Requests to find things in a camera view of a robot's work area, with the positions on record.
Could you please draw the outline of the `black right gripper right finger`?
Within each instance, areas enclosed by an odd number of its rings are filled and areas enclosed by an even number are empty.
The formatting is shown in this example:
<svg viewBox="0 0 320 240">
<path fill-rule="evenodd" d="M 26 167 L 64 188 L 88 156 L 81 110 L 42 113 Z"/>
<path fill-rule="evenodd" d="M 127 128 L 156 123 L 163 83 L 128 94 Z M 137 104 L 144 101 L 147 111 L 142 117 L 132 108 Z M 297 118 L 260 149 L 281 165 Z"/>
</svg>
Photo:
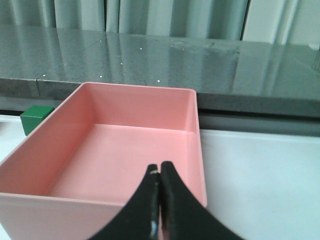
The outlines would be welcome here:
<svg viewBox="0 0 320 240">
<path fill-rule="evenodd" d="M 183 183 L 174 164 L 160 172 L 161 228 L 165 240 L 241 240 L 201 205 Z"/>
</svg>

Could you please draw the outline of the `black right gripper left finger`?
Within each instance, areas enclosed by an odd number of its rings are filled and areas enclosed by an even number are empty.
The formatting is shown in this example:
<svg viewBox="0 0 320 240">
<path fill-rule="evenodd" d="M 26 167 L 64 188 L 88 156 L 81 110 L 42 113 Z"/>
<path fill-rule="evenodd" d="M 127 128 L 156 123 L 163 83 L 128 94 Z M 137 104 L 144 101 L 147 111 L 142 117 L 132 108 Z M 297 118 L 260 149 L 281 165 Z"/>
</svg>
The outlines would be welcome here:
<svg viewBox="0 0 320 240">
<path fill-rule="evenodd" d="M 160 174 L 147 166 L 138 188 L 126 205 L 91 240 L 157 240 L 160 217 Z"/>
</svg>

